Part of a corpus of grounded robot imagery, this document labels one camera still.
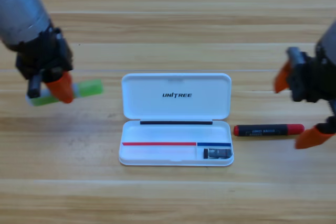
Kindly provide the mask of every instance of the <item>red marker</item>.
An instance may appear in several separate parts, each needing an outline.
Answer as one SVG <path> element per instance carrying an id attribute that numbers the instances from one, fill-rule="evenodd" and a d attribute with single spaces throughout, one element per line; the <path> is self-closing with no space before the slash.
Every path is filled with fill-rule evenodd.
<path id="1" fill-rule="evenodd" d="M 259 124 L 237 125 L 233 129 L 235 136 L 287 136 L 299 135 L 305 131 L 302 124 Z"/>

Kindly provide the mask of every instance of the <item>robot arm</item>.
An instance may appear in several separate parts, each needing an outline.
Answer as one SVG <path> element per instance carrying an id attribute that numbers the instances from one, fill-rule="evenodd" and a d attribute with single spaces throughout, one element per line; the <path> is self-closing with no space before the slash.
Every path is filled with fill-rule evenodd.
<path id="1" fill-rule="evenodd" d="M 333 116 L 325 123 L 303 132 L 296 140 L 296 148 L 320 145 L 336 133 L 336 22 L 317 42 L 315 57 L 309 57 L 297 47 L 287 50 L 288 61 L 277 75 L 275 92 L 289 88 L 295 102 L 327 100 Z"/>
<path id="2" fill-rule="evenodd" d="M 72 52 L 41 0 L 0 0 L 0 39 L 17 52 L 16 68 L 28 80 L 30 98 L 40 96 L 44 82 L 60 101 L 72 102 Z"/>

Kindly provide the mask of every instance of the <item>red stripe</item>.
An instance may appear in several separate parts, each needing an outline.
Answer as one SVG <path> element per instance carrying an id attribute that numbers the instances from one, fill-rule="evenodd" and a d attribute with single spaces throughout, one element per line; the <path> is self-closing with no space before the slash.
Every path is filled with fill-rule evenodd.
<path id="1" fill-rule="evenodd" d="M 123 142 L 122 145 L 192 145 L 195 146 L 194 142 Z"/>

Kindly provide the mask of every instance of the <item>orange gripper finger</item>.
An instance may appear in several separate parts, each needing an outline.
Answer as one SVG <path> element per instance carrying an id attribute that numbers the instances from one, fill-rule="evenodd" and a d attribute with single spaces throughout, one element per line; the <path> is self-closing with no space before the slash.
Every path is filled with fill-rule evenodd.
<path id="1" fill-rule="evenodd" d="M 46 83 L 47 88 L 51 91 L 53 96 L 63 103 L 71 103 L 74 99 L 72 91 L 72 79 L 69 72 L 64 72 L 63 76 L 53 82 Z"/>
<path id="2" fill-rule="evenodd" d="M 315 127 L 304 131 L 295 141 L 295 149 L 306 149 L 323 144 L 334 134 L 323 134 Z"/>
<path id="3" fill-rule="evenodd" d="M 279 93 L 282 90 L 289 88 L 286 78 L 290 74 L 290 71 L 291 71 L 290 62 L 287 61 L 275 78 L 274 91 L 276 93 Z"/>

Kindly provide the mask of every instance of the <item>black stripe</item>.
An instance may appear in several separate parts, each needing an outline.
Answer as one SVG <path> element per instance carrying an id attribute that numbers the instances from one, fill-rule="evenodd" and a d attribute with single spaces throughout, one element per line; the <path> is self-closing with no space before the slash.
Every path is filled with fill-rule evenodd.
<path id="1" fill-rule="evenodd" d="M 202 124 L 202 125 L 212 125 L 212 121 L 140 121 L 140 124 Z"/>

